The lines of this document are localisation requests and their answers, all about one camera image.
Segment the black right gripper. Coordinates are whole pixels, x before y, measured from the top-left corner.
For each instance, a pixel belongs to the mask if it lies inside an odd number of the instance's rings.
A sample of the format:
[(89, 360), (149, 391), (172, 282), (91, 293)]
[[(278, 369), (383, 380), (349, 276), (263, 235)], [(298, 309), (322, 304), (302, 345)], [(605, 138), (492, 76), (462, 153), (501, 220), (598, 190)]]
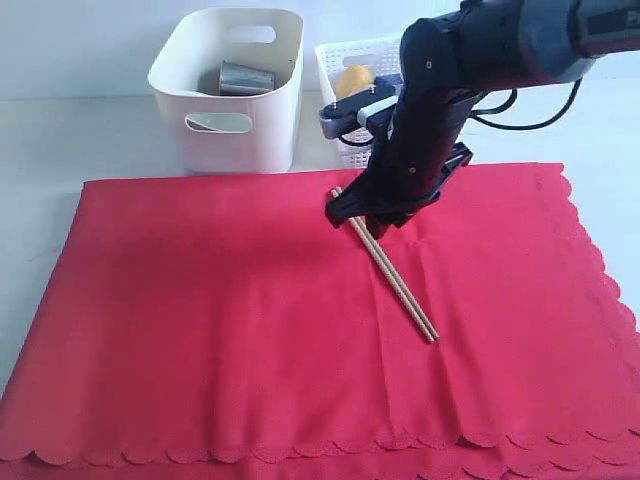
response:
[(447, 181), (472, 157), (461, 142), (449, 152), (420, 150), (406, 160), (390, 146), (376, 144), (365, 171), (345, 192), (327, 202), (327, 220), (339, 228), (349, 219), (365, 216), (370, 235), (381, 239), (390, 227), (401, 228), (418, 211), (439, 200)]

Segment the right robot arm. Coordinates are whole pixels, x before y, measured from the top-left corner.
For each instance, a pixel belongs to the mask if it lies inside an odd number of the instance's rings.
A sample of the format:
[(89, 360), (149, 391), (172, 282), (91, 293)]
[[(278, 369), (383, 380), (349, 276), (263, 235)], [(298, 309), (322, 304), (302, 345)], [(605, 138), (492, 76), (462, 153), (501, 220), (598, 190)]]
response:
[(340, 226), (361, 217), (380, 238), (436, 202), (471, 160), (458, 137), (489, 93), (554, 84), (579, 86), (601, 56), (639, 47), (635, 1), (465, 1), (421, 18), (401, 37), (402, 82), (377, 83), (325, 106), (323, 134), (371, 135), (366, 169), (325, 208)]

